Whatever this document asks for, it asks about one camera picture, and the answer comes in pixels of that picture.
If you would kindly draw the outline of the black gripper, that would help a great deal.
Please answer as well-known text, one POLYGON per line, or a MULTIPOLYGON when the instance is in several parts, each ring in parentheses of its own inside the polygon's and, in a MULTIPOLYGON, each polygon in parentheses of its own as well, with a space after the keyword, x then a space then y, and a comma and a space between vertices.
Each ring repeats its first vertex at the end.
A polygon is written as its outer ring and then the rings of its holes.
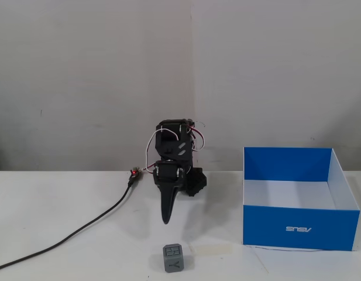
POLYGON ((154 165, 153 178, 160 190, 161 217, 168 224, 177 193, 184 187, 185 170, 178 162, 159 160, 154 165))

